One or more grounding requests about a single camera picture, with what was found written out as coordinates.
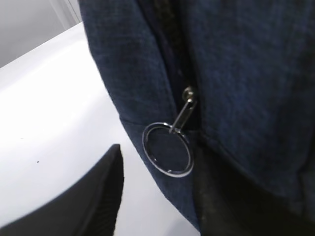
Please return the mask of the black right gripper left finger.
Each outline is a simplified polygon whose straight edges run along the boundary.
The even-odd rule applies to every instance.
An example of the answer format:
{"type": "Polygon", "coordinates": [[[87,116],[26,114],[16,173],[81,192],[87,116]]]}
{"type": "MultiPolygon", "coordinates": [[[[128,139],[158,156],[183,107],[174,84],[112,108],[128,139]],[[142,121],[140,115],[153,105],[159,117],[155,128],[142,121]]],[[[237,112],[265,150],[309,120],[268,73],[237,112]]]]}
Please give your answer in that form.
{"type": "Polygon", "coordinates": [[[112,236],[124,186],[119,144],[114,144],[73,186],[0,229],[2,236],[112,236]]]}

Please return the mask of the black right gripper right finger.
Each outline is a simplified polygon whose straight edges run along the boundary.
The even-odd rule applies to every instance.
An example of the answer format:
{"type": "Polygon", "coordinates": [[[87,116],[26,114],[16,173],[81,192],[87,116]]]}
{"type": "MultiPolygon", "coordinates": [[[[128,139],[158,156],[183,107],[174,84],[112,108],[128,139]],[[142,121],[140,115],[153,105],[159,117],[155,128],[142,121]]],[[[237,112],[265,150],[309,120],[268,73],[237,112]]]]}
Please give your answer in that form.
{"type": "Polygon", "coordinates": [[[205,145],[194,151],[193,200],[203,236],[313,236],[315,225],[289,212],[205,145]]]}

